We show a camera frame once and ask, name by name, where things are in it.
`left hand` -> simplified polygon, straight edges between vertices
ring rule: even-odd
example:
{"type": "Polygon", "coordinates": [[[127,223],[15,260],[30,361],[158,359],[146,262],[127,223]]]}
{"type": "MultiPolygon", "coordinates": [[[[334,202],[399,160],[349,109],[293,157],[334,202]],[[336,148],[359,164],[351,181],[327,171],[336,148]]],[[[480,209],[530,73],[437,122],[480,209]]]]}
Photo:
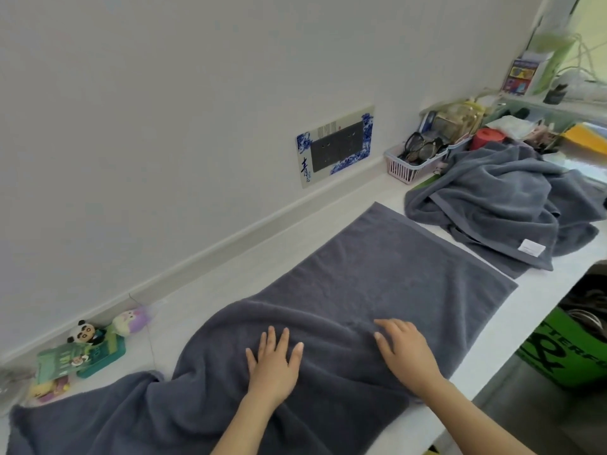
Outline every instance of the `left hand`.
{"type": "Polygon", "coordinates": [[[300,342],[295,345],[287,363],[288,345],[289,329],[282,331],[280,341],[276,345],[276,332],[270,326],[268,334],[262,333],[257,361],[253,352],[247,348],[250,376],[248,394],[267,404],[272,412],[291,394],[299,376],[304,344],[300,342]]]}

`gray towel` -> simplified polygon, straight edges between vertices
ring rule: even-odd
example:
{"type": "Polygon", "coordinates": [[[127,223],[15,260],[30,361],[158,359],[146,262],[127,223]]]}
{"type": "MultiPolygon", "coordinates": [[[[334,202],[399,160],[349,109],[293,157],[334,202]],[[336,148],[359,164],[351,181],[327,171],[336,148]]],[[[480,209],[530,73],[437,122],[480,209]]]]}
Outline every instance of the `gray towel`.
{"type": "Polygon", "coordinates": [[[598,230],[590,222],[606,218],[605,196],[578,171],[541,160],[531,147],[489,143],[456,154],[442,177],[408,191],[405,214],[443,227],[517,278],[529,267],[552,270],[553,256],[592,241],[598,230]]]}
{"type": "Polygon", "coordinates": [[[9,455],[208,454],[247,391],[245,348],[274,325],[305,343],[299,381],[261,454],[367,451],[410,394],[385,366],[375,318],[413,321],[450,376],[516,283],[380,204],[259,294],[209,319],[173,379],[138,373],[11,413],[9,455]]]}

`towel label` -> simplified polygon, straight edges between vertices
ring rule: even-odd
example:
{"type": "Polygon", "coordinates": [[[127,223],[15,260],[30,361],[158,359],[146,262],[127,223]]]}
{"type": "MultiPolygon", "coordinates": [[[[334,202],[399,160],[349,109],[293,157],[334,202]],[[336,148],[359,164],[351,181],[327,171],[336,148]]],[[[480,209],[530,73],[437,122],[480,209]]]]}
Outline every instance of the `towel label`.
{"type": "Polygon", "coordinates": [[[533,255],[534,257],[539,257],[546,246],[535,243],[531,240],[523,240],[523,244],[521,244],[518,249],[521,252],[528,253],[529,255],[533,255]]]}

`red cylinder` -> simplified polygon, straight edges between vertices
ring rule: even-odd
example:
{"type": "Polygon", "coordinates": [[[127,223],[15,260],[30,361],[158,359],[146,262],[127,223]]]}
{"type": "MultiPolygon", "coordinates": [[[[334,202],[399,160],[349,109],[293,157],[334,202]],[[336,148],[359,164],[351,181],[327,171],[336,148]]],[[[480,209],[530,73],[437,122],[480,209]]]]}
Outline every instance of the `red cylinder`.
{"type": "Polygon", "coordinates": [[[470,144],[470,151],[478,150],[487,145],[488,142],[502,142],[505,138],[506,136],[498,130],[483,127],[474,134],[474,138],[470,144]]]}

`green bag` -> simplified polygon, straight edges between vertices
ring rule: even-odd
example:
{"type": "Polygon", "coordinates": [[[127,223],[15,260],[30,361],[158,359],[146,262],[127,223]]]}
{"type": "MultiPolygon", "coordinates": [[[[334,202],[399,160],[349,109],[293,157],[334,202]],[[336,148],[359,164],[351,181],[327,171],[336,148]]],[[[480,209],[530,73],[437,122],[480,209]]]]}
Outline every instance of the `green bag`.
{"type": "Polygon", "coordinates": [[[564,388],[607,377],[607,343],[588,334],[560,308],[542,321],[517,355],[564,388]]]}

